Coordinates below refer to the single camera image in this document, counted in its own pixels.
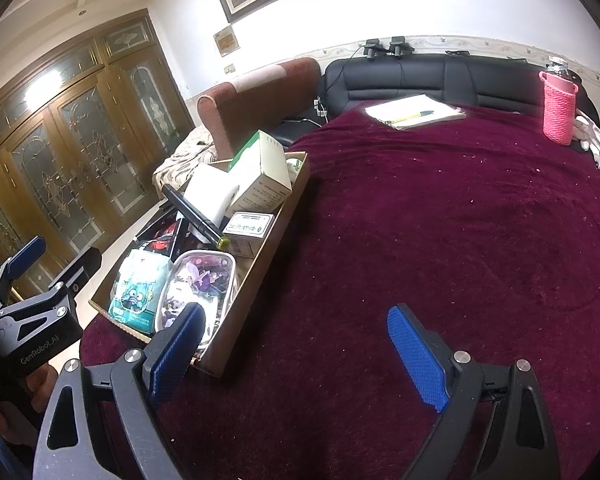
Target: blue gripper pad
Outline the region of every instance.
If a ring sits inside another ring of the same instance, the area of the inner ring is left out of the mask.
[[[17,280],[32,266],[46,251],[44,238],[36,236],[27,245],[12,256],[7,264],[7,279]]]
[[[205,332],[205,309],[189,303],[173,324],[157,332],[144,348],[142,380],[154,408],[169,402]]]
[[[442,412],[449,400],[442,368],[399,307],[391,307],[386,323],[389,337],[420,397],[438,413]]]

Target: maroon velvet blanket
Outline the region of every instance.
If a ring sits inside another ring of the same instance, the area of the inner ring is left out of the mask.
[[[312,179],[225,376],[190,370],[160,410],[186,466],[222,480],[400,478],[435,418],[387,335],[405,302],[452,349],[532,363],[563,478],[578,478],[600,450],[592,157],[535,118],[483,108],[410,132],[354,110],[293,149]],[[135,344],[98,316],[80,355],[110,362]]]

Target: armchair armrest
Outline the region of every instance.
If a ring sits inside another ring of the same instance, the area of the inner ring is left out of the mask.
[[[220,158],[231,158],[251,134],[271,130],[287,116],[311,107],[320,66],[311,57],[272,64],[210,88],[198,113],[211,132]]]

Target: pink knitted bottle cover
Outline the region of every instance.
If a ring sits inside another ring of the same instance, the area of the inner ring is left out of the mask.
[[[573,133],[578,86],[547,72],[539,75],[544,82],[544,134],[553,142],[568,146]]]

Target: green and white box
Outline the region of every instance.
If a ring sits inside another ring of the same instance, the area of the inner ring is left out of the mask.
[[[234,256],[255,258],[260,250],[274,215],[263,213],[235,213],[222,233],[231,240],[229,252]]]
[[[229,163],[238,192],[226,216],[238,211],[272,213],[291,195],[285,150],[276,139],[257,131]]]

